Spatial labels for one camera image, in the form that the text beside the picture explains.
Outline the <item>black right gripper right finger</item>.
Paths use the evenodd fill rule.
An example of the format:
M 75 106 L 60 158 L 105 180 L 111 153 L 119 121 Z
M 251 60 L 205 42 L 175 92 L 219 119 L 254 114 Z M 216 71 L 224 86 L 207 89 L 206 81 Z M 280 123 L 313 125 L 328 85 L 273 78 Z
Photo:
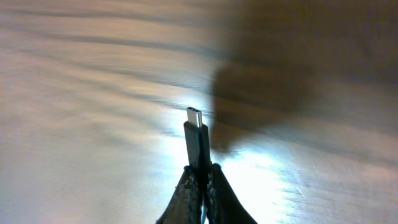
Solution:
M 209 224 L 257 224 L 245 210 L 219 164 L 213 164 L 205 188 Z

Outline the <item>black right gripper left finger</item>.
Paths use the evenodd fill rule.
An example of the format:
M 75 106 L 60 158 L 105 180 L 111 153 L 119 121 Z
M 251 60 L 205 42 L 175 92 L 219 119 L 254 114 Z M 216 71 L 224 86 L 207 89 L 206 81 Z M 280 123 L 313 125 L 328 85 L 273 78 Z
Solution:
M 190 166 L 185 166 L 167 208 L 156 224 L 200 224 L 202 192 Z

